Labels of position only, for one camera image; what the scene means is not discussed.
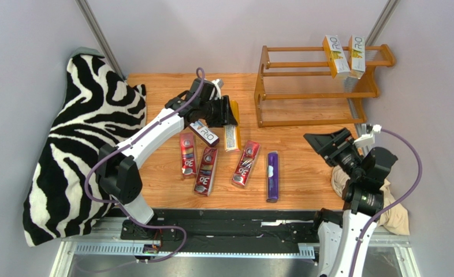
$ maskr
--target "box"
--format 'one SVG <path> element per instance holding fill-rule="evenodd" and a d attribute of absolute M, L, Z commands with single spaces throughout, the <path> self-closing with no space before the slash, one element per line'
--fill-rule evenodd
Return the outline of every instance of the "box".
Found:
<path fill-rule="evenodd" d="M 279 198 L 279 175 L 278 175 L 278 152 L 273 151 L 268 153 L 268 167 L 267 167 L 267 178 L 268 178 L 268 188 L 267 188 L 267 198 L 266 202 L 268 203 L 276 203 Z"/>
<path fill-rule="evenodd" d="M 251 171 L 254 169 L 254 164 L 256 163 L 260 148 L 261 145 L 259 143 L 255 143 L 251 140 L 246 142 L 241 159 L 237 164 L 236 171 L 230 180 L 233 185 L 245 188 Z"/>
<path fill-rule="evenodd" d="M 323 40 L 326 59 L 333 78 L 346 79 L 350 74 L 347 58 L 338 36 L 326 35 Z"/>
<path fill-rule="evenodd" d="M 348 59 L 350 61 L 350 77 L 360 79 L 366 72 L 366 42 L 364 37 L 350 37 Z"/>
<path fill-rule="evenodd" d="M 197 194 L 209 196 L 213 188 L 213 179 L 217 167 L 218 150 L 206 147 L 203 151 L 200 167 L 196 176 L 194 192 Z"/>
<path fill-rule="evenodd" d="M 241 131 L 239 128 L 239 105 L 236 101 L 230 101 L 230 108 L 232 109 L 232 114 L 237 121 L 237 126 L 235 125 L 226 125 L 224 126 L 224 148 L 226 152 L 237 152 L 241 148 Z"/>
<path fill-rule="evenodd" d="M 181 170 L 183 178 L 192 178 L 196 176 L 196 158 L 195 158 L 195 134 L 179 134 L 179 146 L 181 148 Z"/>
<path fill-rule="evenodd" d="M 213 147 L 220 142 L 220 138 L 212 132 L 201 121 L 196 121 L 189 124 L 189 128 L 195 132 L 209 147 Z"/>

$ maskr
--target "beige cloth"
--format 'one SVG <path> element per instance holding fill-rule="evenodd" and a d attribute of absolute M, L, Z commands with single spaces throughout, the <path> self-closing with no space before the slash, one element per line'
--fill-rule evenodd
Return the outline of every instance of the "beige cloth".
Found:
<path fill-rule="evenodd" d="M 331 186 L 338 196 L 341 197 L 341 192 L 349 179 L 350 177 L 343 172 L 343 169 L 341 169 L 340 166 L 336 166 L 333 169 Z M 385 179 L 384 185 L 381 187 L 381 191 L 383 191 L 384 194 L 384 207 L 389 206 L 395 201 L 395 198 L 391 195 L 391 191 L 389 190 L 389 185 L 391 185 L 391 183 Z M 377 225 L 384 226 L 388 231 L 397 235 L 410 235 L 408 211 L 401 204 L 394 206 L 382 214 Z"/>

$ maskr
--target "gray wall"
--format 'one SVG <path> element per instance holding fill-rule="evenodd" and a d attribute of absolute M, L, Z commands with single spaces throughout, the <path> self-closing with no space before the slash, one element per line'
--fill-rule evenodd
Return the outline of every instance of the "gray wall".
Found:
<path fill-rule="evenodd" d="M 0 1 L 0 276 L 53 265 L 59 241 L 27 246 L 22 203 L 78 46 L 97 43 L 74 1 Z"/>
<path fill-rule="evenodd" d="M 422 156 L 422 182 L 404 203 L 422 276 L 454 276 L 454 1 L 401 1 L 378 43 L 390 45 L 397 64 L 380 70 L 382 96 L 366 110 Z M 390 180 L 401 196 L 416 162 L 399 141 L 382 134 L 378 142 L 400 159 Z"/>
<path fill-rule="evenodd" d="M 89 0 L 124 73 L 257 72 L 261 47 L 367 35 L 386 0 Z"/>

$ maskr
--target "yellow box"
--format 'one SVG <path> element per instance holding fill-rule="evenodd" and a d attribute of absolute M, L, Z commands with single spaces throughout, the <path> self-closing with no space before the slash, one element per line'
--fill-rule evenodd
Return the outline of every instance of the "yellow box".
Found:
<path fill-rule="evenodd" d="M 239 128 L 239 105 L 236 101 L 230 101 L 230 108 L 232 109 L 232 114 L 237 121 L 237 126 L 226 125 L 224 126 L 224 148 L 226 152 L 229 151 L 239 151 L 241 148 L 241 131 Z"/>
<path fill-rule="evenodd" d="M 338 36 L 326 35 L 323 40 L 326 59 L 328 61 L 331 76 L 333 78 L 345 79 L 350 75 L 350 67 L 343 52 Z"/>
<path fill-rule="evenodd" d="M 366 72 L 366 41 L 362 36 L 351 36 L 348 42 L 350 77 L 360 79 Z"/>

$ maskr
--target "white box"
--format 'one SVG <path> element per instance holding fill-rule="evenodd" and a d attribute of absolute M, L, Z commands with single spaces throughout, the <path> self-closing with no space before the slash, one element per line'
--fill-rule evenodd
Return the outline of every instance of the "white box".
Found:
<path fill-rule="evenodd" d="M 362 36 L 351 36 L 348 42 L 350 77 L 360 79 L 366 72 L 366 41 Z"/>
<path fill-rule="evenodd" d="M 326 35 L 323 40 L 323 48 L 326 59 L 328 60 L 331 76 L 340 79 L 347 78 L 350 74 L 350 67 L 348 66 L 348 61 L 338 36 Z"/>

